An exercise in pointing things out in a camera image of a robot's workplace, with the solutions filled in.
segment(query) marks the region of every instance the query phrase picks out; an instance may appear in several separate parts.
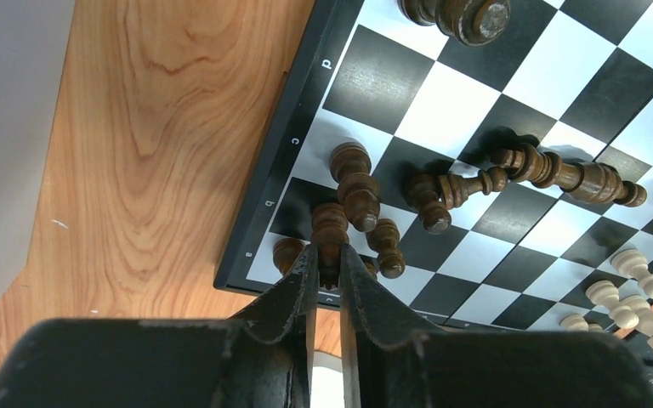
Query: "wood grain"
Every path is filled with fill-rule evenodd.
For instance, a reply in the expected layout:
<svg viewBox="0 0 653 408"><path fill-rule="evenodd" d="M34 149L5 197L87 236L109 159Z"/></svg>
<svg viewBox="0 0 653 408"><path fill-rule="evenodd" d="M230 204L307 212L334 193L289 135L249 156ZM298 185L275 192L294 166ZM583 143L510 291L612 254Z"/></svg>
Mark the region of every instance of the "wood grain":
<svg viewBox="0 0 653 408"><path fill-rule="evenodd" d="M0 300L0 364L55 316L213 317L250 166L313 0L78 0L31 250ZM338 314L317 348L339 354Z"/></svg>

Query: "chessboard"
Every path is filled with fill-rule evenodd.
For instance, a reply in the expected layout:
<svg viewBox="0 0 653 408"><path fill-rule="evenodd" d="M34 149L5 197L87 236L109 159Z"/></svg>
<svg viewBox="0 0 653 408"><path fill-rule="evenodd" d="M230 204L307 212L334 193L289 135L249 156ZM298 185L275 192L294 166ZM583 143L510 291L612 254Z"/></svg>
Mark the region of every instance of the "chessboard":
<svg viewBox="0 0 653 408"><path fill-rule="evenodd" d="M557 186L510 183L450 211L431 235L403 196L417 173L473 177L489 151L521 140L566 160L601 162L643 185L640 207L585 204ZM614 322L585 296L608 280L641 294L611 258L638 248L653 273L653 1L512 0L494 42L470 48L415 25L396 0L317 0L275 108L215 286L260 293L281 274L285 237L311 235L312 210L337 201L332 150L362 144L381 217L400 232L406 268L378 276L437 325L563 330L580 314ZM374 259L363 233L350 244ZM337 307L338 291L320 303Z"/></svg>

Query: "dark wooden chess piece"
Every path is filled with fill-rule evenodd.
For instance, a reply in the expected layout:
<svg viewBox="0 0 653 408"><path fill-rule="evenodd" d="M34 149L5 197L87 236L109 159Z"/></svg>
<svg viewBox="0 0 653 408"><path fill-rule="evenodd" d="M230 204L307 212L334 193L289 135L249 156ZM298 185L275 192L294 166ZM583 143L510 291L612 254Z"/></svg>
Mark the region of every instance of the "dark wooden chess piece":
<svg viewBox="0 0 653 408"><path fill-rule="evenodd" d="M399 0L401 13L420 26L439 27L460 43L479 47L496 40L507 28L509 0Z"/></svg>
<svg viewBox="0 0 653 408"><path fill-rule="evenodd" d="M356 142L340 144L329 162L332 177L339 183L337 198L347 219L358 231L373 230L379 220L378 187L369 175L372 161L364 146Z"/></svg>
<svg viewBox="0 0 653 408"><path fill-rule="evenodd" d="M284 238L274 245L274 266L281 272L281 276L287 275L303 249L304 244L296 238Z"/></svg>
<svg viewBox="0 0 653 408"><path fill-rule="evenodd" d="M418 174L407 184L405 198L419 212L424 228L431 234L441 234L451 225L449 210L461 207L474 193L481 191L486 196L492 191L502 191L507 182L507 172L500 167L480 170L472 178L454 173L437 178Z"/></svg>
<svg viewBox="0 0 653 408"><path fill-rule="evenodd" d="M497 150L491 160L507 168L512 181L531 181L540 189L557 184L575 200L593 204L613 201L626 207L638 207L647 200L644 187L622 181L613 167L593 162L567 164L558 154L539 152L531 144Z"/></svg>
<svg viewBox="0 0 653 408"><path fill-rule="evenodd" d="M399 230L394 221L380 219L377 227L366 233L366 243L379 254L377 262L385 278L398 278L404 273L404 256L396 247L399 243Z"/></svg>
<svg viewBox="0 0 653 408"><path fill-rule="evenodd" d="M339 282L341 246L349 243L348 227L344 208L339 204L321 204L311 213L311 243L319 249L319 281L329 290Z"/></svg>

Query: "white wall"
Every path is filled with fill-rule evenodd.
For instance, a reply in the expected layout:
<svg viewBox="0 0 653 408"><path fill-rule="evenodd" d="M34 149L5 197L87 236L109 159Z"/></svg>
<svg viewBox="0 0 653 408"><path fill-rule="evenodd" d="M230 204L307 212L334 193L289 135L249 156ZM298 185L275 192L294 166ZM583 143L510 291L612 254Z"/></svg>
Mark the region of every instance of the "white wall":
<svg viewBox="0 0 653 408"><path fill-rule="evenodd" d="M74 0L0 0L0 297L26 263Z"/></svg>

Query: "wooden table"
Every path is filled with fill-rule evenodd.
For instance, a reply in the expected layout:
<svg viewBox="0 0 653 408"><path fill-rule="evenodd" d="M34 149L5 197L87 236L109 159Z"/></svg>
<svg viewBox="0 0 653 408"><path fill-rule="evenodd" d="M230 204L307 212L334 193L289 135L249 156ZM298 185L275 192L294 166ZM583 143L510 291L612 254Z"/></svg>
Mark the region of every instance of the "wooden table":
<svg viewBox="0 0 653 408"><path fill-rule="evenodd" d="M0 365L55 316L228 316L213 289L313 0L77 0L29 261ZM338 314L316 346L339 354Z"/></svg>

